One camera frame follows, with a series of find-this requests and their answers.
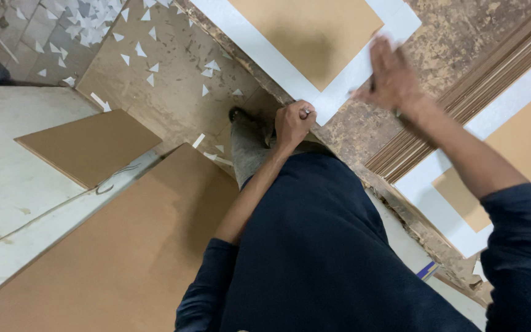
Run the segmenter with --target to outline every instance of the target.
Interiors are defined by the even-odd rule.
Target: brown cardboard
[[[383,24],[363,0],[229,0],[323,91]]]
[[[0,332],[169,331],[238,195],[189,144],[0,288]]]
[[[531,181],[531,102],[490,134],[485,142]],[[432,185],[474,231],[479,232],[491,223],[453,168],[446,170]]]
[[[123,110],[113,110],[15,139],[40,159],[91,189],[161,139]]]

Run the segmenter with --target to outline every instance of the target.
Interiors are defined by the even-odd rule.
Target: sleeve
[[[481,203],[494,226],[481,254],[494,286],[487,331],[531,331],[531,183],[492,193]]]
[[[207,331],[218,313],[232,279],[238,247],[220,239],[208,242],[196,279],[176,310],[175,331]]]

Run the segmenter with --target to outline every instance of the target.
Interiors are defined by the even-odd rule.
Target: white paper frame
[[[227,0],[191,1],[292,98],[311,102],[321,126],[347,101],[348,91],[372,75],[368,43],[320,92]],[[421,26],[415,12],[402,0],[366,2],[384,23],[380,32],[390,36],[394,44],[405,42]]]
[[[484,140],[531,102],[531,69],[464,126]],[[476,233],[431,184],[452,167],[441,151],[435,151],[402,177],[395,187],[462,253],[470,257],[487,246],[490,224]]]

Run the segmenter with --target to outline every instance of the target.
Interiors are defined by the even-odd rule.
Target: person
[[[371,60],[373,89],[352,97],[399,109],[447,154],[490,215],[494,230],[481,254],[494,286],[487,330],[531,331],[531,183],[420,90],[401,49],[375,38]],[[329,154],[298,149],[317,117],[311,104],[277,111],[271,149],[251,140],[248,115],[237,109],[231,117],[244,187],[206,247],[176,331],[478,329],[391,250],[358,177]],[[250,147],[259,152],[239,154]],[[255,164],[247,181],[243,170]]]

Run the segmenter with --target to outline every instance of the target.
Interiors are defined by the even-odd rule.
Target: navy blue shirt
[[[488,330],[531,331],[531,184],[481,203],[494,286]],[[321,154],[292,156],[240,246],[212,239],[177,310],[178,331],[476,331],[388,245],[358,177]]]

